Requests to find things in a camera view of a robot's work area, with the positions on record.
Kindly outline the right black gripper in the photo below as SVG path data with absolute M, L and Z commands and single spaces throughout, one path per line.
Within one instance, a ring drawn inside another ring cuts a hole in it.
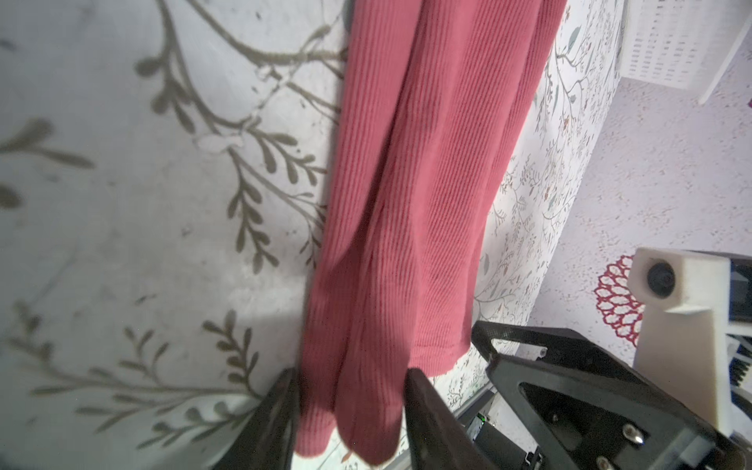
M 470 437 L 499 469 L 748 469 L 751 446 L 565 328 L 479 321 L 472 344 L 536 448 L 488 419 Z

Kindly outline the pink tank top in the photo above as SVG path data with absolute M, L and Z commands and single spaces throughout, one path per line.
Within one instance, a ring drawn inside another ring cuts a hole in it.
M 358 1 L 309 290 L 296 450 L 397 451 L 411 368 L 468 351 L 489 212 L 562 1 Z

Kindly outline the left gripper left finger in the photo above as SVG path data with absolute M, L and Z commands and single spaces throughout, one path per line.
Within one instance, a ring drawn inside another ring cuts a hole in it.
M 290 469 L 299 425 L 299 373 L 282 371 L 213 470 Z

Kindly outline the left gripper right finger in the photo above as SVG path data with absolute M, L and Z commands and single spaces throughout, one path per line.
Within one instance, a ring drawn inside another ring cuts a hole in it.
M 405 419 L 412 469 L 495 469 L 419 368 L 411 368 L 405 378 Z

